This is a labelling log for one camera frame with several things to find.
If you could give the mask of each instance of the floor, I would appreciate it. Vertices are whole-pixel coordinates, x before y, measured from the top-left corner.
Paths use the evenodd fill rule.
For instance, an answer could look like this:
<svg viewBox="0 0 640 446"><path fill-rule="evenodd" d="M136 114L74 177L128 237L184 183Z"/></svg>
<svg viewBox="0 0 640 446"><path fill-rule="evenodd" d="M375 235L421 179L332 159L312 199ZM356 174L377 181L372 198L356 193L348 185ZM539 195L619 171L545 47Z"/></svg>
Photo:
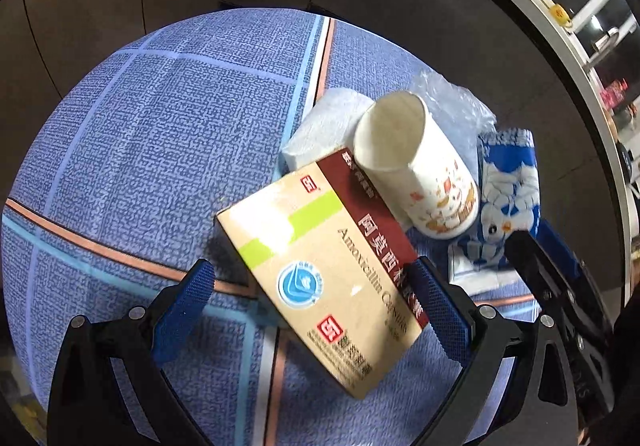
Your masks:
<svg viewBox="0 0 640 446"><path fill-rule="evenodd" d="M572 100L540 52L490 0L0 0L0 201L42 123L111 52L160 26L227 7L327 12L408 49L468 87L498 124L533 131L543 216L612 300L622 250L604 172Z"/></svg>

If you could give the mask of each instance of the light blue stripe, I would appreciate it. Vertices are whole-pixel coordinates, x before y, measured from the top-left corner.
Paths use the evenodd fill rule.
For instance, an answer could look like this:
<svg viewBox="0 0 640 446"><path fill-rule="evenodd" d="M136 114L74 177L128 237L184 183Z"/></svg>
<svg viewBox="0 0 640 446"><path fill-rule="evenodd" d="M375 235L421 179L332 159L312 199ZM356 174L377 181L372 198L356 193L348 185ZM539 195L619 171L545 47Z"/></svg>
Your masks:
<svg viewBox="0 0 640 446"><path fill-rule="evenodd" d="M66 166L68 165L69 160L71 159L71 155L73 154L74 150L76 149L76 146L80 142L80 139L82 139L82 136L84 136L84 131L86 130L87 126L89 125L89 122L91 121L92 117L94 116L95 111L100 107L100 105L104 101L105 97L107 96L109 91L113 88L113 86L116 84L118 79L120 79L120 76L122 76L122 73L125 70L127 70L127 68L131 65L133 60L135 60L136 55L140 54L140 51L142 51L142 49L145 48L146 45L148 45L164 29L165 28L163 27L162 29L157 30L149 38L147 38L145 40L145 42L138 49L135 49L135 50L132 51L131 56L129 57L129 59L127 59L127 61L125 61L123 63L122 67L120 67L118 69L118 71L113 75L113 78L111 78L109 83L107 83L107 86L104 87L104 90L100 93L98 98L94 101L94 104L91 105L91 108L89 108L89 111L84 116L84 119L82 120L82 123L78 127L78 130L76 131L76 134L75 134L74 138L71 140L71 143L69 144L68 148L66 149L65 156L62 158L62 161L60 162L60 166L58 166L58 170L56 171L56 175L53 178L53 182L51 183L51 188L49 189L49 195L47 195L47 201L44 204L44 210L43 210L44 216L49 215L49 210L51 209L51 204L53 202L53 197L56 194L56 190L58 189L58 185L60 183L60 180L62 179L62 175L65 172Z"/></svg>
<svg viewBox="0 0 640 446"><path fill-rule="evenodd" d="M306 41L305 53L302 57L302 63L300 64L300 70L298 70L298 78L296 79L296 86L293 89L293 96L291 98L291 102L289 103L289 111L287 112L287 119L284 122L284 129L282 130L282 136L280 137L280 146L278 147L278 160L276 162L276 168L273 171L273 176L271 177L271 181L275 182L279 178L282 177L280 173L280 150L283 149L284 145L291 137L291 131L293 130L293 122L296 120L296 112L298 111L298 103L300 102L300 92L302 92L302 87L305 82L306 68L309 65L309 59L311 58L311 49L314 47L314 42L316 41L316 31L318 31L318 26L320 25L321 16L316 15L316 19L314 20L313 27L311 28L311 33L309 34L309 38Z"/></svg>
<svg viewBox="0 0 640 446"><path fill-rule="evenodd" d="M163 30L164 30L164 27L156 31L147 40L145 40L145 42L140 46L140 48L142 49L146 44L151 42L152 39L158 36ZM58 190L58 185L60 184L62 175L65 172L66 166L68 165L69 160L71 159L71 155L76 149L78 142L80 141L80 139L82 139L82 136L84 136L84 131L86 130L89 122L91 121L91 118L94 116L95 111L98 109L98 107L104 100L105 96L107 95L109 90L111 90L111 88L119 79L119 77L122 75L122 73L127 69L127 67L129 67L129 65L131 65L135 57L136 57L136 54L132 54L131 57L123 63L122 67L120 67L118 71L113 75L113 78L111 78L109 83L107 83L107 86L104 87L104 90L100 93L100 95L94 101L94 104L91 106L91 108L89 108L89 111L84 116L82 123L78 127L78 130L74 135L74 138L71 140L71 143L66 149L65 155L62 158L62 161L60 162L60 165L56 170L56 174L53 177L53 181L51 182L51 186L49 187L49 193L47 194L47 199L44 204L44 209L42 211L44 216L49 215L49 211L51 209L51 205L53 204L53 199L56 196L56 191ZM42 229L37 228L36 238L40 236L41 233L42 233ZM37 260L38 260L38 247L34 246L33 250L31 251L31 257L29 260L29 269L27 270L27 289L25 294L26 300L25 300L25 311L24 311L24 328L26 333L25 345L27 349L27 360L29 363L29 375L31 378L31 387L33 389L33 393L35 394L36 398L40 402L42 402L42 400L40 399L40 392L35 382L35 368L33 365L33 345L31 344L31 305L33 304L33 283L34 283L35 267L36 267Z"/></svg>
<svg viewBox="0 0 640 446"><path fill-rule="evenodd" d="M273 80L278 83L283 83L285 85L293 85L296 83L296 81L293 80L292 78L280 76L279 74L274 74L273 72L261 71L251 67L245 67L244 65L229 63L227 61L218 60L209 56L203 56L202 54L174 52L174 51L166 51L162 49L144 49L144 50L122 49L116 52L116 54L130 54L130 53L144 54L144 55L151 55L151 56L164 56L165 58L171 58L175 60L195 60L201 63L205 63L207 65L211 65L212 67L219 67L221 69L228 69L232 71L243 72L245 74L251 74L252 76L258 76L259 78Z"/></svg>
<svg viewBox="0 0 640 446"><path fill-rule="evenodd" d="M38 236L28 232L26 229L24 229L22 226L20 226L4 214L2 215L2 224L11 229L18 236L24 238L26 241L31 242L34 248L40 249L47 254L50 254L50 256L53 256L60 262L78 269L107 285L114 286L117 289L128 292L130 294L134 294L136 296L141 296L142 298L147 298L149 300L155 298L159 293L159 291L156 291L155 289L151 289L150 287L131 282L130 280L125 280L124 278L119 278L101 269L90 266L82 260L78 260L77 258L66 254L66 252L64 251L60 251L58 248L55 248L51 244L48 244L47 242L41 240ZM222 307L213 307L211 305L206 305L203 312L207 316L223 318L240 323L244 323L248 320L247 314L235 309L225 309Z"/></svg>
<svg viewBox="0 0 640 446"><path fill-rule="evenodd" d="M238 400L236 401L236 424L234 426L234 446L244 446L244 428L246 426L247 402L249 399L249 378L251 376L251 356L254 351L255 323L257 305L247 311L247 319L242 334L242 355L240 356L240 375L238 379Z"/></svg>
<svg viewBox="0 0 640 446"><path fill-rule="evenodd" d="M535 304L529 304L526 307L511 309L508 311L500 311L500 314L502 314L502 316L505 318L511 318L512 316L518 316L519 314L524 314L525 312L533 312L533 309L535 309L535 307Z"/></svg>

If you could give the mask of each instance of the dark red label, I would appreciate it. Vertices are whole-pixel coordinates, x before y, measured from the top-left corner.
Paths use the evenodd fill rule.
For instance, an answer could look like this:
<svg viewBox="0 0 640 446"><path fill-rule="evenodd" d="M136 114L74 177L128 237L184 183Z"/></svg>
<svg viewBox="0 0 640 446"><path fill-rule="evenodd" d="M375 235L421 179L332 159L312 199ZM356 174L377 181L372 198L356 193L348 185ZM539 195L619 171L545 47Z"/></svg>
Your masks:
<svg viewBox="0 0 640 446"><path fill-rule="evenodd" d="M307 193L311 193L312 191L316 191L318 189L318 186L316 186L316 183L311 178L311 175L305 175L302 179L300 179L300 182L302 182L302 185L305 187Z"/></svg>
<svg viewBox="0 0 640 446"><path fill-rule="evenodd" d="M329 343L337 341L344 334L342 327L330 314L318 324L318 330Z"/></svg>
<svg viewBox="0 0 640 446"><path fill-rule="evenodd" d="M414 262L418 256L385 201L348 149L343 148L321 159L318 167L376 253L420 327L425 328L429 319L407 284L403 270L405 264Z"/></svg>

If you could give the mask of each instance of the white tissue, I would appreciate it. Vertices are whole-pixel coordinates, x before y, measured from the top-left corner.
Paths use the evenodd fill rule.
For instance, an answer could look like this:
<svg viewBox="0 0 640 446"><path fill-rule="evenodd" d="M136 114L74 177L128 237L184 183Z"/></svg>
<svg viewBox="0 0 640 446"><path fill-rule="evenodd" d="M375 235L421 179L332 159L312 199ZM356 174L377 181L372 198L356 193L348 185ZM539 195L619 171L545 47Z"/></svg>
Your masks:
<svg viewBox="0 0 640 446"><path fill-rule="evenodd" d="M328 89L300 127L282 149L282 156L289 171L326 157L342 147L353 151L353 134L363 114L374 105L367 96L351 89ZM403 231L413 224L408 215L399 208L380 181L369 177L386 206L398 221Z"/></svg>

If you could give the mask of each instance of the red logo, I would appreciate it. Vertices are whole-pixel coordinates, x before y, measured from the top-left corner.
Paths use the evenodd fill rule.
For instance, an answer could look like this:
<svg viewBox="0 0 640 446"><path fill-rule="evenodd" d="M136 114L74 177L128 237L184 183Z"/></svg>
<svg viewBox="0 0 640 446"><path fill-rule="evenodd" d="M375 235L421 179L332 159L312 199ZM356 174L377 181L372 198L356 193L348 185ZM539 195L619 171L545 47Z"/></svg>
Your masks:
<svg viewBox="0 0 640 446"><path fill-rule="evenodd" d="M330 314L318 324L318 330L329 343L333 343L344 334L338 322Z"/></svg>
<svg viewBox="0 0 640 446"><path fill-rule="evenodd" d="M316 183L311 178L311 175L305 175L302 179L300 179L300 182L302 182L302 185L305 187L307 193L311 193L312 191L316 191L318 189L318 186L316 186Z"/></svg>

